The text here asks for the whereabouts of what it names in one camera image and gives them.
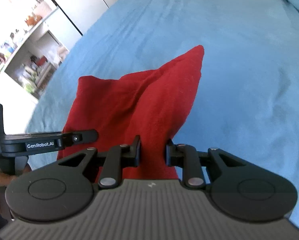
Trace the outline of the red knit sweater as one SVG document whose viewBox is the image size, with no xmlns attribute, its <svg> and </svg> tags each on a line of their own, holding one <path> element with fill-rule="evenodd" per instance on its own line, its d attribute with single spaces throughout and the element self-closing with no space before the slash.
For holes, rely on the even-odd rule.
<svg viewBox="0 0 299 240">
<path fill-rule="evenodd" d="M 195 100 L 204 48 L 198 45 L 158 69 L 130 73 L 118 80 L 83 76 L 64 132 L 94 129 L 92 147 L 101 152 L 141 139 L 141 161 L 125 168 L 125 179 L 175 179 L 164 149 L 185 123 Z"/>
</svg>

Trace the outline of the light blue bed sheet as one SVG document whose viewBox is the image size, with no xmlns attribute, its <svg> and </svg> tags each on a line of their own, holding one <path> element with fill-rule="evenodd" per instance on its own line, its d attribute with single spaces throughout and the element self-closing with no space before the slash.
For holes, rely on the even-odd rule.
<svg viewBox="0 0 299 240">
<path fill-rule="evenodd" d="M 70 50 L 26 131 L 60 131 L 81 76 L 156 69 L 197 45 L 201 79 L 176 141 L 218 146 L 299 194 L 299 12 L 286 0 L 118 0 Z M 299 227 L 299 196 L 290 219 Z"/>
</svg>

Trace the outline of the white shelf unit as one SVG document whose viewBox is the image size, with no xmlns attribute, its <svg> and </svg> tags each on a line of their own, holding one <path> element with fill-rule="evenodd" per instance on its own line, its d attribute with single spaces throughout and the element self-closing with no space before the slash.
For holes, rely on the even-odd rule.
<svg viewBox="0 0 299 240">
<path fill-rule="evenodd" d="M 51 0 L 0 0 L 0 74 L 39 99 L 81 36 Z"/>
</svg>

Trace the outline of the orange teapot on shelf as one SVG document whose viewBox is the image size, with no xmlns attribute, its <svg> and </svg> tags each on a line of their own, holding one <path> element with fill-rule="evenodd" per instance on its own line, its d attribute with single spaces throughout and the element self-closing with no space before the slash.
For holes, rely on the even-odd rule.
<svg viewBox="0 0 299 240">
<path fill-rule="evenodd" d="M 25 20 L 25 23 L 28 26 L 35 26 L 40 20 L 42 19 L 42 17 L 40 15 L 32 15 L 32 16 L 28 16 Z"/>
</svg>

